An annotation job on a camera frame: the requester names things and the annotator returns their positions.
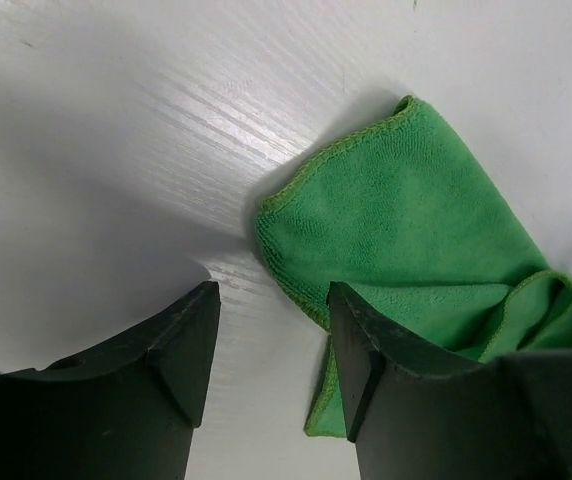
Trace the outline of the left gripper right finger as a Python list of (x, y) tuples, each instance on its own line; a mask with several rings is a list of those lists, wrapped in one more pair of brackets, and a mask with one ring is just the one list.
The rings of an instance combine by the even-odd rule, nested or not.
[(364, 479), (572, 479), (572, 349), (479, 363), (327, 297), (347, 437)]

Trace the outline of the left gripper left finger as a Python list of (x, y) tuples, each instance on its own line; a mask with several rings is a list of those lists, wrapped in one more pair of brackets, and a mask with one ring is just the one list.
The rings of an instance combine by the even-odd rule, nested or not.
[(205, 281), (43, 370), (0, 373), (0, 479), (181, 479), (220, 318)]

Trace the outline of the green microfibre towel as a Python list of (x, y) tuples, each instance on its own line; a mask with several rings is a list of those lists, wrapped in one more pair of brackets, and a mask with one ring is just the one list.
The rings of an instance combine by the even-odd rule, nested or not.
[(471, 360), (572, 348), (572, 279), (417, 97), (309, 157), (254, 228), (272, 278), (322, 328), (343, 282), (388, 324)]

